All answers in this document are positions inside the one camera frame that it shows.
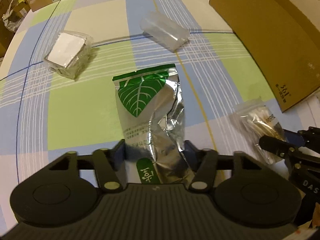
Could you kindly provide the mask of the cotton swabs plastic bag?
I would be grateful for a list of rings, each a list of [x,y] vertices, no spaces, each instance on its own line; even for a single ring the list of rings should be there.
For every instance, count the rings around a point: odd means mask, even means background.
[[[280,162],[281,159],[278,156],[259,146],[259,139],[264,135],[286,141],[280,122],[261,98],[239,103],[234,106],[234,111],[240,131],[246,137],[255,157],[268,165]]]

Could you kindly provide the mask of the silver green leaf pouch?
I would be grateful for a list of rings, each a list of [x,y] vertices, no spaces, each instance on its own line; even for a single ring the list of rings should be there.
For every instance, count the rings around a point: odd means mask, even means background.
[[[194,172],[184,150],[184,103],[175,64],[114,76],[124,164],[130,183],[188,186]]]

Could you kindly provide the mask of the checkered tablecloth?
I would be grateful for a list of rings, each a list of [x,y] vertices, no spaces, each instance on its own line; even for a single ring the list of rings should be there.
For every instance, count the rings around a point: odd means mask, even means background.
[[[282,113],[259,68],[209,0],[63,0],[30,12],[1,65],[1,232],[16,223],[13,188],[68,150],[88,154],[123,136],[112,78],[140,68],[176,64],[185,103],[185,136],[222,154],[250,148],[232,124],[235,105],[261,98],[285,129],[315,125],[309,100]],[[160,12],[190,32],[172,52],[140,28]],[[99,44],[77,81],[43,63],[62,30]]]

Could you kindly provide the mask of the brown cardboard box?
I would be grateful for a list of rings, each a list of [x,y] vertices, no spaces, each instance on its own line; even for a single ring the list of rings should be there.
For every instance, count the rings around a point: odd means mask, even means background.
[[[256,61],[282,112],[319,89],[319,30],[289,0],[209,0]]]

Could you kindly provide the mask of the clear box with silver lid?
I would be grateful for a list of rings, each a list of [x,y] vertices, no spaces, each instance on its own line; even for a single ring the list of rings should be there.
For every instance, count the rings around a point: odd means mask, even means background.
[[[48,68],[71,80],[78,78],[91,57],[93,38],[76,31],[60,32],[44,56]]]

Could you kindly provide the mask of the clear plastic rectangular case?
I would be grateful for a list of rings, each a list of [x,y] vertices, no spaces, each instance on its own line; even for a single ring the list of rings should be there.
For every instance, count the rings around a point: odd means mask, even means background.
[[[188,29],[183,28],[160,12],[149,12],[141,19],[139,25],[144,33],[172,52],[189,40],[190,32]]]

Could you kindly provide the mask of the trash bin with clutter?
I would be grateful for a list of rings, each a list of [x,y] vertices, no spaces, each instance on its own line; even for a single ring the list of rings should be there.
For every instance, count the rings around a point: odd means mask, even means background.
[[[2,16],[4,26],[15,33],[29,11],[27,0],[11,0],[6,13]]]

